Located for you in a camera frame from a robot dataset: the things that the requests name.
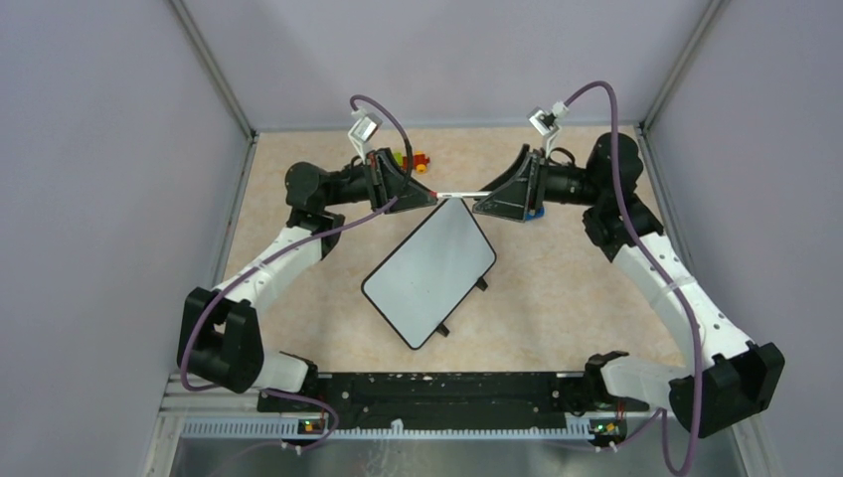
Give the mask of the red capped whiteboard marker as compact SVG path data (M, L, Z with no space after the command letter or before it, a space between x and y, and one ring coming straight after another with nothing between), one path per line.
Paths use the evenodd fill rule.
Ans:
M447 200L447 199L472 199L472 200L480 200L486 198L490 195L488 191L477 191L477 192L431 192L430 193L434 198L438 200Z

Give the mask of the small whiteboard with stand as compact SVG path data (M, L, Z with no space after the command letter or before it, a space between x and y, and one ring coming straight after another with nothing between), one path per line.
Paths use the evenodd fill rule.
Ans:
M461 199L438 205L362 281L404 344L420 349L495 265L491 241Z

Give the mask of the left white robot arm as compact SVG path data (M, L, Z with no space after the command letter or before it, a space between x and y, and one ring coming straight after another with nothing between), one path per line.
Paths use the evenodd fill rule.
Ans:
M241 271L185 299L176 363L185 389L280 391L295 410L315 405L319 386L307 360L271 352L259 316L306 269L323 260L341 234L379 215L430 207L437 194L407 174L390 149L329 172L309 162L285 175L290 216L276 238Z

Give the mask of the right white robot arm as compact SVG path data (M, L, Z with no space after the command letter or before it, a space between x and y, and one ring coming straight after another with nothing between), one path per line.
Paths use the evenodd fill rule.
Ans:
M706 438L767 410L785 358L733 324L673 249L656 215L636 195L643 162L626 134L600 136L585 166L556 164L522 147L483 188L475 214L523 223L548 203L584 207L590 242L634 283L686 361L667 366L614 351L586 363L583 395L596 409L622 398L671 412Z

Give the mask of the blue toy car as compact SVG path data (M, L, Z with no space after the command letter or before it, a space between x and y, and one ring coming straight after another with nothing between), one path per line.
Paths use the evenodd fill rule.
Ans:
M544 207L542 207L542 208L538 208L538 209L536 209L536 210L534 210L534 211L532 211L532 212L529 212L529 213L526 215L525 220L526 220L526 221L533 221L533 220L537 220L537 219L539 219L539 218L542 218L544 215L545 215L545 208L544 208Z

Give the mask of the red green toy train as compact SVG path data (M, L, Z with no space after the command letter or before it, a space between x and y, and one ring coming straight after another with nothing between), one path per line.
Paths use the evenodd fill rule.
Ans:
M400 169L405 169L407 166L407 156L401 152L394 152L393 158L398 164ZM429 169L430 158L423 152L415 153L410 160L412 163L413 169L418 174L425 174Z

